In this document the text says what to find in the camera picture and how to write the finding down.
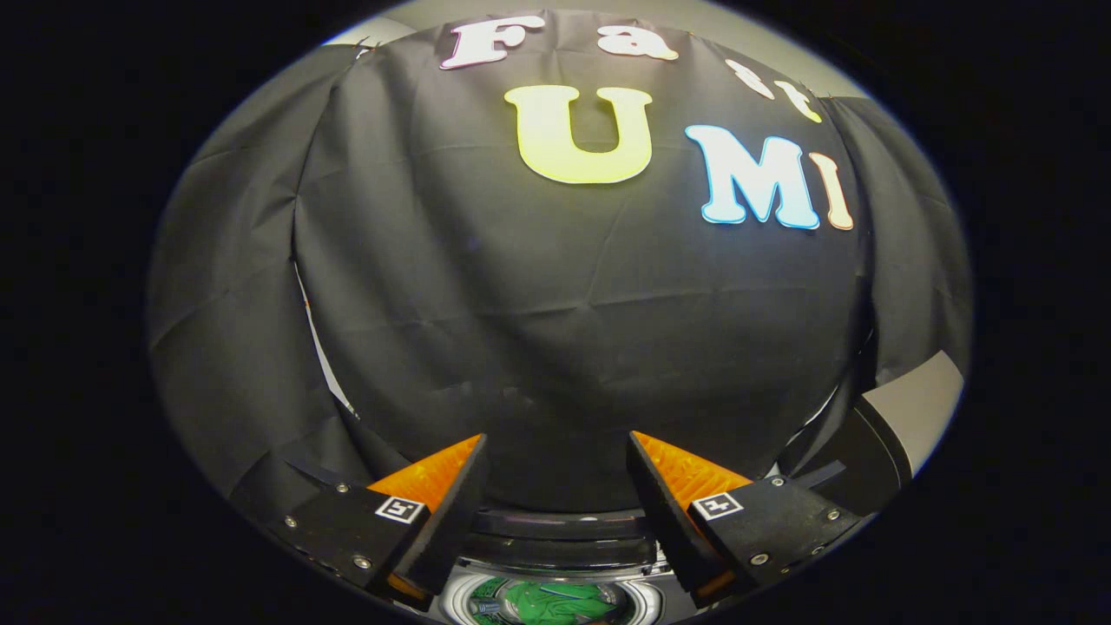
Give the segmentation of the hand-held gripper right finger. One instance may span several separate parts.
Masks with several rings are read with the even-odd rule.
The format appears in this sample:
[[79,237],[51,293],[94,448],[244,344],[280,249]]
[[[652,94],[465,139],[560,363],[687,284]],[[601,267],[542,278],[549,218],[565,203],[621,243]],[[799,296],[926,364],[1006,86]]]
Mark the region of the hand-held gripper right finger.
[[749,478],[639,431],[625,458],[649,530],[698,608],[774,586],[864,527],[818,493],[837,463],[801,480]]

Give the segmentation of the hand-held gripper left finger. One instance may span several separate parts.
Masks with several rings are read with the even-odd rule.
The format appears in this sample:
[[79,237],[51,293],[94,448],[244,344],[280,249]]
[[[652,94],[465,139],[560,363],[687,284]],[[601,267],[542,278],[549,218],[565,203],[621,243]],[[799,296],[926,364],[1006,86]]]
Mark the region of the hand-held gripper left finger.
[[487,443],[462,440],[372,484],[289,458],[322,486],[280,514],[280,541],[377,599],[431,602],[483,503]]

